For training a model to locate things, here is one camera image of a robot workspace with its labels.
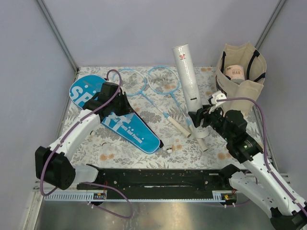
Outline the white shuttlecock tube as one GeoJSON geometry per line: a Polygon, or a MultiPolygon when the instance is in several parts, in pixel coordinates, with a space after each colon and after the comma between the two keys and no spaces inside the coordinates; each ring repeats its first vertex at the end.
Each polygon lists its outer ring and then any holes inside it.
{"type": "Polygon", "coordinates": [[[189,45],[184,44],[172,48],[175,64],[188,112],[197,112],[202,108],[201,96],[192,63],[189,45]]]}

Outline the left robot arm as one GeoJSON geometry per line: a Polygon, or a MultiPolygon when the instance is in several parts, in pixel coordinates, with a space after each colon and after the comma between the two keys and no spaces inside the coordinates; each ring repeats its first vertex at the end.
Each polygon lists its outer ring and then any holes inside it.
{"type": "Polygon", "coordinates": [[[77,148],[109,115],[131,114],[125,92],[111,82],[89,99],[68,130],[48,147],[38,147],[35,151],[35,174],[40,183],[46,182],[61,190],[72,184],[87,182],[93,189],[104,185],[104,178],[94,166],[73,166],[71,160],[77,148]]]}

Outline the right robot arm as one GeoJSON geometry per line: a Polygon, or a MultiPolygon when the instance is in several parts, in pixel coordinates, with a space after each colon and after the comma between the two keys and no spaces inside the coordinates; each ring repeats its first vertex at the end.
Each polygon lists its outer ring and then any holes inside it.
{"type": "Polygon", "coordinates": [[[189,112],[195,127],[211,126],[224,140],[230,155],[244,165],[259,181],[247,178],[236,166],[224,167],[218,178],[222,189],[231,187],[243,193],[270,218],[276,230],[300,230],[307,224],[307,202],[279,175],[264,156],[258,142],[246,132],[247,122],[238,110],[223,113],[205,105],[189,112]]]}

